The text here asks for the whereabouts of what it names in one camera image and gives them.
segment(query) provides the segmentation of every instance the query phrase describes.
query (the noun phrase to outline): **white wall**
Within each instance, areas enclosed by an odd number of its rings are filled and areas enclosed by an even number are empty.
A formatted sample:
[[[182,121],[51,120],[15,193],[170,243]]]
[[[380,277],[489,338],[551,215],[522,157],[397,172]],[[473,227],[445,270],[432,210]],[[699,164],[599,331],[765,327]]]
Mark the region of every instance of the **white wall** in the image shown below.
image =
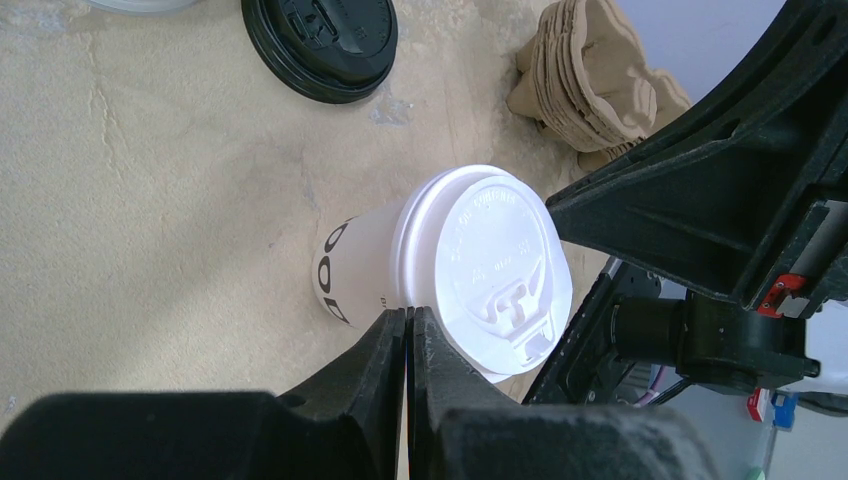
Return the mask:
[[[777,434],[769,480],[845,478],[848,418],[799,408],[791,432]]]
[[[783,0],[618,0],[653,68],[669,70],[698,101],[760,38]]]

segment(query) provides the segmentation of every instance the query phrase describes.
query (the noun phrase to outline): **cup lid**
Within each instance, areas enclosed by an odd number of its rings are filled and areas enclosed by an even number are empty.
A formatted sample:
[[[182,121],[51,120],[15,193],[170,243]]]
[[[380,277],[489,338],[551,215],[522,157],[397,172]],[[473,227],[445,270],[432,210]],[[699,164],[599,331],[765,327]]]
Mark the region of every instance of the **cup lid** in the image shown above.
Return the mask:
[[[86,0],[92,6],[116,13],[161,15],[174,13],[197,0]]]
[[[242,12],[268,68],[319,102],[367,97],[395,60],[398,26],[391,0],[242,0]]]
[[[452,343],[486,370],[542,363],[571,309],[571,274],[542,200],[512,176],[476,182],[447,214],[435,259],[438,311]]]

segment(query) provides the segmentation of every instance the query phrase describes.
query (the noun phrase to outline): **table surface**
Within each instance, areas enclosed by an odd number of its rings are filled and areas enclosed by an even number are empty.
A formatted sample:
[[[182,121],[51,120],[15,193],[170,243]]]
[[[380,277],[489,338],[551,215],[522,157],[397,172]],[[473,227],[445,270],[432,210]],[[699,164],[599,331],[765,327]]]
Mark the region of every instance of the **table surface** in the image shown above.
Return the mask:
[[[237,0],[3,0],[0,431],[59,391],[286,391],[362,334],[310,283],[340,221],[457,165],[572,182],[574,152],[504,104],[547,3],[399,0],[388,81],[329,106],[265,67]],[[579,304],[606,257],[565,250]]]

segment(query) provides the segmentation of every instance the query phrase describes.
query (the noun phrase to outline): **white paper cup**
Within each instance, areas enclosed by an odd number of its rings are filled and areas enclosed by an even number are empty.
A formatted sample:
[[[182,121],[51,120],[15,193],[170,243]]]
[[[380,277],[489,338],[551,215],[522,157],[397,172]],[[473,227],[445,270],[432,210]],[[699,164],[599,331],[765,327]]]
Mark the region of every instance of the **white paper cup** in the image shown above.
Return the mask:
[[[542,200],[470,165],[354,217],[318,248],[321,305],[357,328],[386,308],[433,308],[451,344],[492,382],[532,370],[568,323],[572,284]]]
[[[188,8],[198,0],[86,0],[92,6],[129,15],[167,15]]]

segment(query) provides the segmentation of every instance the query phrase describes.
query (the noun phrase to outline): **black plastic part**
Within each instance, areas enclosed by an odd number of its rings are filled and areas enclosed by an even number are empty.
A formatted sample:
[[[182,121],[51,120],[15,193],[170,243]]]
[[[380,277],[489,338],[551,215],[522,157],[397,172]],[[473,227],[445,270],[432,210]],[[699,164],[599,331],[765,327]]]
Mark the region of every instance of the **black plastic part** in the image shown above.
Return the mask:
[[[4,480],[391,479],[407,316],[384,313],[350,350],[268,393],[66,394],[0,439]]]
[[[703,100],[548,199],[560,238],[756,309],[778,275],[805,274],[792,269],[819,244],[804,243],[804,229],[793,235],[809,209],[808,193],[848,192],[846,78],[848,2],[787,1]],[[841,239],[844,246],[846,232],[843,219],[826,243],[840,246]],[[837,258],[819,261],[813,271]],[[844,267],[830,274],[838,278],[812,299],[818,304],[848,295]]]
[[[807,320],[769,318],[692,292],[686,310],[677,373],[692,383],[750,395],[819,373],[804,356]]]
[[[621,298],[657,298],[660,282],[644,270],[622,264],[611,277],[601,273],[568,324],[523,403],[604,404],[632,362],[621,361],[612,345],[612,318]]]
[[[812,316],[825,300],[844,301],[846,295],[848,295],[848,245],[839,252],[809,293],[810,303],[804,314]]]
[[[672,412],[518,405],[456,353],[429,309],[415,313],[408,352],[412,480],[718,478]]]
[[[673,367],[685,315],[683,300],[624,298],[613,311],[612,344],[623,358]]]
[[[798,405],[822,415],[848,417],[848,395],[805,392],[799,395]]]
[[[313,100],[365,98],[394,64],[398,25],[391,0],[242,0],[242,12],[268,68]]]
[[[667,390],[664,390],[660,393],[656,398],[648,402],[648,405],[665,405],[666,403],[677,398],[678,395],[683,393],[684,390],[692,386],[692,382],[689,380],[683,379],[669,387]]]
[[[0,439],[0,476],[394,479],[407,354],[412,480],[718,479],[694,430],[671,411],[518,405],[453,350],[430,309],[384,313],[279,398],[48,397]]]

